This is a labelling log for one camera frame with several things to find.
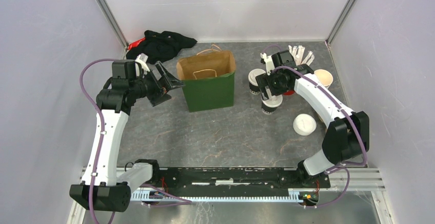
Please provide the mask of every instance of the white backdrop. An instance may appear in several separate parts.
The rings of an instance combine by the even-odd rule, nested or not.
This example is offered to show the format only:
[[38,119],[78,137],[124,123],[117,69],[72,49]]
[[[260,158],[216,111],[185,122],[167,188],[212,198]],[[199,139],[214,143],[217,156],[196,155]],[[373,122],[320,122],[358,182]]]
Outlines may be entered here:
[[433,223],[435,0],[357,0],[331,52],[399,224]]
[[[0,223],[65,223],[96,123],[78,77],[123,47],[95,0],[0,1]],[[92,97],[110,76],[89,69]]]
[[129,42],[144,31],[201,41],[324,40],[347,0],[106,0]]

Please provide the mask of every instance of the red object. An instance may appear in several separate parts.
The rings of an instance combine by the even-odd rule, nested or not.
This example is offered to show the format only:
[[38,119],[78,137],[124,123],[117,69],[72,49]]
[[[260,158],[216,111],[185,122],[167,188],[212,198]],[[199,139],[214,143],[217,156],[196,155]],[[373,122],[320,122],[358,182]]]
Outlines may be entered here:
[[166,193],[169,193],[169,188],[168,188],[168,185],[165,182],[165,178],[164,177],[162,177],[162,188],[163,188],[163,191],[165,191]]
[[139,39],[138,41],[135,41],[135,42],[129,44],[129,45],[128,45],[128,50],[130,50],[130,49],[133,48],[133,47],[138,46],[139,43],[142,42],[142,41],[144,41],[144,40],[145,40],[145,38],[141,38],[141,39]]
[[294,94],[294,91],[288,91],[288,92],[284,93],[284,95],[286,95],[286,96],[290,96],[292,94]]

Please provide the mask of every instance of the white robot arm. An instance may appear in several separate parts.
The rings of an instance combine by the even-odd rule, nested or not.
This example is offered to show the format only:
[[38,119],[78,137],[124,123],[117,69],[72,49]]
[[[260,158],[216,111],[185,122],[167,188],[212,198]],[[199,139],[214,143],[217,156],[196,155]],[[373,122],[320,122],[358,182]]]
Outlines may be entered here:
[[[125,211],[132,191],[151,180],[153,170],[158,168],[155,160],[139,159],[130,170],[119,177],[116,176],[122,133],[136,100],[147,97],[151,104],[156,106],[171,98],[167,94],[168,91],[184,85],[160,62],[155,64],[161,75],[157,80],[147,67],[144,56],[142,54],[136,60],[114,61],[112,77],[96,98],[96,104],[103,114],[105,130],[101,132],[102,121],[97,115],[95,139],[82,182],[71,185],[69,192],[85,209],[89,209],[89,195],[92,192],[94,210]],[[104,135],[103,142],[100,142],[101,133]],[[95,158],[98,158],[96,170]]]
[[[293,90],[314,108],[328,128],[322,149],[298,165],[298,169],[306,177],[318,175],[345,160],[363,154],[358,135],[365,151],[368,151],[369,118],[366,113],[355,113],[339,101],[322,86],[308,65],[296,66],[288,50],[271,56],[262,53],[261,58],[266,65],[266,73],[257,76],[256,81],[262,98],[268,100]],[[346,116],[356,126],[358,134]]]

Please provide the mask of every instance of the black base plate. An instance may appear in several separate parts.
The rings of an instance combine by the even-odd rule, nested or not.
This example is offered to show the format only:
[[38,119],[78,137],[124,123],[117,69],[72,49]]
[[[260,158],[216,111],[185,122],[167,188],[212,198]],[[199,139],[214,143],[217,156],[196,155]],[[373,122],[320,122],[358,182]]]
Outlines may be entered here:
[[[315,178],[300,180],[296,168],[160,168],[159,181],[152,184],[162,187],[162,178],[169,193],[184,197],[262,197],[288,196],[288,189],[317,187],[330,188],[329,177],[320,174]],[[224,185],[220,180],[246,185]]]

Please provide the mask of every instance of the paper cup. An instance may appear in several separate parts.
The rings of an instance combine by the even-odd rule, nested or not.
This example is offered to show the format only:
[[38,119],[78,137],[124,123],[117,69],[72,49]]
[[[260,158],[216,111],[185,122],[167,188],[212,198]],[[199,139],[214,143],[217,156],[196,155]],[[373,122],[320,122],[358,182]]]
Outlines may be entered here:
[[326,89],[328,89],[334,81],[332,74],[324,69],[317,69],[314,71],[314,74],[317,76],[317,79],[319,79],[320,83],[326,87]]
[[263,69],[254,69],[251,72],[249,72],[248,74],[249,91],[252,94],[257,95],[260,93],[260,88],[258,87],[257,80],[255,79],[255,77],[264,73],[266,73],[266,71],[264,71]]
[[271,115],[283,103],[283,96],[279,95],[269,100],[261,99],[261,109],[266,115]]

